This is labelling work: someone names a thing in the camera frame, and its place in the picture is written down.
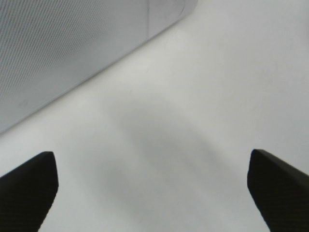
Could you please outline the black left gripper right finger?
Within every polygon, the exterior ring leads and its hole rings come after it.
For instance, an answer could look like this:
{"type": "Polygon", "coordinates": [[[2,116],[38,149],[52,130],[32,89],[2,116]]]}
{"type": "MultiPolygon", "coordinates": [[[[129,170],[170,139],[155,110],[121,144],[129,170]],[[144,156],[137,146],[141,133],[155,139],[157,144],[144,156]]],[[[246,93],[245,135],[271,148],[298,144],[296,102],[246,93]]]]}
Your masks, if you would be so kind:
{"type": "Polygon", "coordinates": [[[273,154],[254,149],[247,187],[271,232],[309,230],[309,176],[273,154]]]}

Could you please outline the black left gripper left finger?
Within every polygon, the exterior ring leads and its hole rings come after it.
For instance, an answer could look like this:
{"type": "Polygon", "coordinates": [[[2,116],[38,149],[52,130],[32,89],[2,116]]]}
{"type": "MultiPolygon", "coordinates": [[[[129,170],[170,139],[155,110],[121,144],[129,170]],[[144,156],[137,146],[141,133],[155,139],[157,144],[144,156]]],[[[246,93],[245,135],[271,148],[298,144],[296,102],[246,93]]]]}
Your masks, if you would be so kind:
{"type": "Polygon", "coordinates": [[[37,232],[58,191],[56,159],[42,152],[0,178],[0,230],[37,232]]]}

